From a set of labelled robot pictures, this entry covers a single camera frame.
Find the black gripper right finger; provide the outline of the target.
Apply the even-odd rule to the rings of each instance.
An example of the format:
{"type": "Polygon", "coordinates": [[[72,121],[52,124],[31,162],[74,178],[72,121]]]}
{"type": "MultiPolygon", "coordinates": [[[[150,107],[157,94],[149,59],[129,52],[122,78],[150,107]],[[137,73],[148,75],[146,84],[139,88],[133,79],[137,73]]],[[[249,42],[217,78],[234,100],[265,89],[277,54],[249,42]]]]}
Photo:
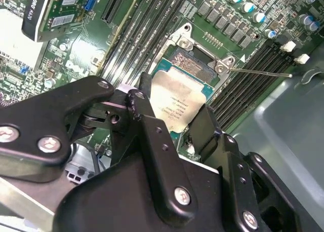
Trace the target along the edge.
{"type": "Polygon", "coordinates": [[[221,176],[226,231],[312,231],[313,219],[271,166],[255,152],[242,154],[204,104],[189,125],[195,152],[221,176]]]}

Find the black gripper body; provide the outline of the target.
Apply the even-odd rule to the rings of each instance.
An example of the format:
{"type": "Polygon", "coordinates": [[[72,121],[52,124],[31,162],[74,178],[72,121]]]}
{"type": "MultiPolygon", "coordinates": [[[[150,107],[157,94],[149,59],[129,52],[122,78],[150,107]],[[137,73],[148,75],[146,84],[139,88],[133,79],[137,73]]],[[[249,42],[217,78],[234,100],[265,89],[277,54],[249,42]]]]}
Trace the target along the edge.
{"type": "MultiPolygon", "coordinates": [[[[221,176],[181,160],[198,200],[195,218],[180,231],[241,231],[225,210],[221,176]]],[[[53,231],[175,231],[157,215],[140,154],[72,189],[58,206],[53,231]]]]}

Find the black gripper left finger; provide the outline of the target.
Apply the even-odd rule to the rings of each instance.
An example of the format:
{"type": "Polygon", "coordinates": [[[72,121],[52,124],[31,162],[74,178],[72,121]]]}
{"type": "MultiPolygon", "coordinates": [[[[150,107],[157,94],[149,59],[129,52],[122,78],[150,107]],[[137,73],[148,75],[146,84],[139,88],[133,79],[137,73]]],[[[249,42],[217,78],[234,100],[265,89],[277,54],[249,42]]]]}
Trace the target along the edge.
{"type": "Polygon", "coordinates": [[[112,131],[113,166],[78,186],[56,213],[58,220],[99,219],[108,211],[108,188],[122,193],[125,179],[113,175],[141,158],[152,206],[162,220],[192,220],[197,199],[165,123],[153,113],[149,98],[152,78],[143,73],[139,88],[116,94],[114,87],[89,76],[1,109],[1,174],[45,183],[62,174],[70,146],[93,131],[80,122],[93,104],[107,105],[119,115],[112,131]]]}

